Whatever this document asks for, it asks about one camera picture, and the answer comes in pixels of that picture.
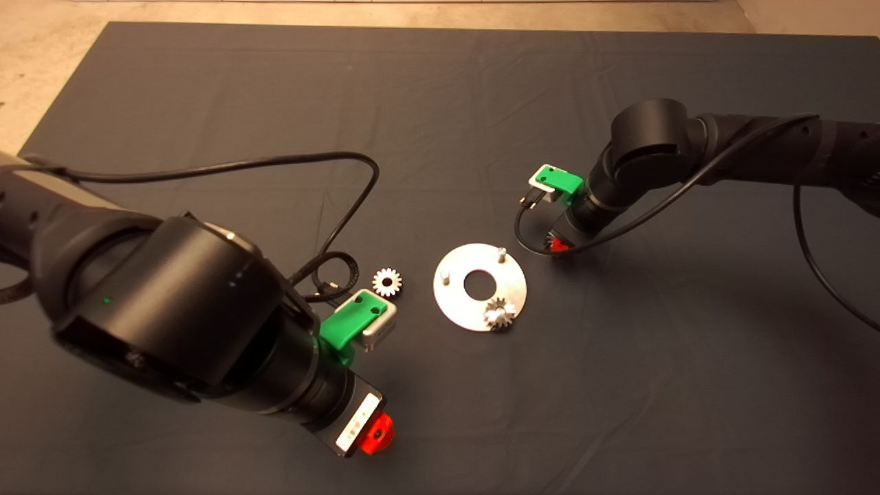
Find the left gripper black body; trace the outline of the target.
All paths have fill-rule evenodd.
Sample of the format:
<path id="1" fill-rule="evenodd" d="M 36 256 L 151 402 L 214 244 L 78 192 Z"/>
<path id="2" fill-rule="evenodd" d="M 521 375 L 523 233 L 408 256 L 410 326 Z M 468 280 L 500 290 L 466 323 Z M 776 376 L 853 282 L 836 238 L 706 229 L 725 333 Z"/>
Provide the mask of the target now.
<path id="1" fill-rule="evenodd" d="M 386 407 L 386 396 L 348 368 L 318 392 L 318 416 L 308 432 L 337 457 L 352 457 Z"/>

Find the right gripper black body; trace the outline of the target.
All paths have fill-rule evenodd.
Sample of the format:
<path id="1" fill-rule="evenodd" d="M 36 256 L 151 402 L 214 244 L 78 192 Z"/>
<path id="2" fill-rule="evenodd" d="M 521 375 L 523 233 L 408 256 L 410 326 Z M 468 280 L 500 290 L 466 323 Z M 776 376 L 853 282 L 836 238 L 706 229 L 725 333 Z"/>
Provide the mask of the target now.
<path id="1" fill-rule="evenodd" d="M 598 209 L 566 209 L 560 220 L 560 238 L 568 245 L 585 244 L 598 236 Z"/>

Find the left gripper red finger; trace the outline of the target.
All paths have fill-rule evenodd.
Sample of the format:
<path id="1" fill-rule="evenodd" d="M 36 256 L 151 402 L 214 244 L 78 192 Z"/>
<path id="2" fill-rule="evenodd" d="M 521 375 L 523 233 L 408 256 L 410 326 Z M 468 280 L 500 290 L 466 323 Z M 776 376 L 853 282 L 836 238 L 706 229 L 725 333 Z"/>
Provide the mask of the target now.
<path id="1" fill-rule="evenodd" d="M 365 454 L 374 455 L 380 453 L 392 444 L 395 432 L 393 419 L 390 415 L 381 412 L 371 420 L 368 426 L 370 427 L 368 427 L 362 439 L 362 451 Z"/>

